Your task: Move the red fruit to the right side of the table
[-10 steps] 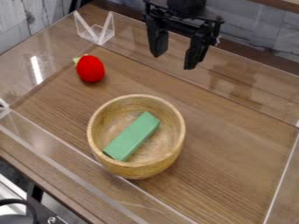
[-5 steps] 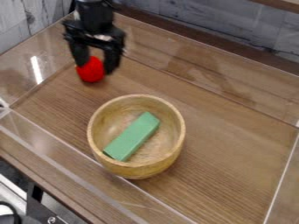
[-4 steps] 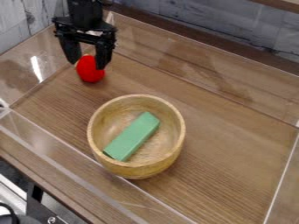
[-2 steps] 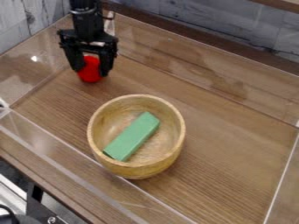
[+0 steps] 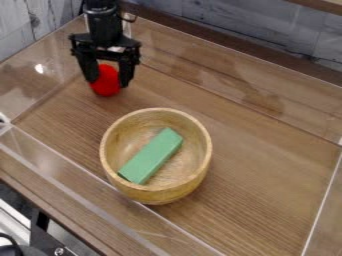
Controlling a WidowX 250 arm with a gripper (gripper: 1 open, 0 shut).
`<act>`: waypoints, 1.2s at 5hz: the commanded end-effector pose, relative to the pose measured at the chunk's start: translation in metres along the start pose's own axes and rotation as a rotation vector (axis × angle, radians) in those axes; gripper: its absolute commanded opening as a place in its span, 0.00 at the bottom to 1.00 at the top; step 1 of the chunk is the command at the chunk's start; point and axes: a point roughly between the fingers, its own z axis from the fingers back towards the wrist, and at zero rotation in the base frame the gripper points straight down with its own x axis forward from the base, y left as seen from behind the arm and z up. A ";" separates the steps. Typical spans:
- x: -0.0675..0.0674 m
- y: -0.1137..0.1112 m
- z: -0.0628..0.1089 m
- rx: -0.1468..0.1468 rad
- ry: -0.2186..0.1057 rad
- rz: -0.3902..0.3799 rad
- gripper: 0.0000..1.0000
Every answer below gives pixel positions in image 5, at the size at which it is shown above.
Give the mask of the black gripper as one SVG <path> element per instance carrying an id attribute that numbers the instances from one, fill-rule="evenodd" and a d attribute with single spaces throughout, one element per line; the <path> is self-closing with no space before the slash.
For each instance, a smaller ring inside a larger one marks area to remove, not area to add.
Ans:
<path id="1" fill-rule="evenodd" d="M 142 43 L 124 35 L 125 19 L 116 8 L 84 8 L 83 11 L 87 32 L 69 35 L 71 54 L 89 83 L 99 78 L 97 60 L 117 62 L 120 87 L 125 88 L 140 62 Z"/>

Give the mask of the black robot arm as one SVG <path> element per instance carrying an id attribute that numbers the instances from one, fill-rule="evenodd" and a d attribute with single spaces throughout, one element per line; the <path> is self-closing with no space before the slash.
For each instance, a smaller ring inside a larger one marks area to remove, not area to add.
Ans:
<path id="1" fill-rule="evenodd" d="M 99 60 L 116 62 L 119 87 L 125 88 L 140 64 L 142 43 L 123 29 L 123 22 L 132 23 L 132 20 L 123 17 L 117 0 L 83 0 L 83 13 L 88 31 L 68 36 L 71 55 L 88 82 L 100 78 Z"/>

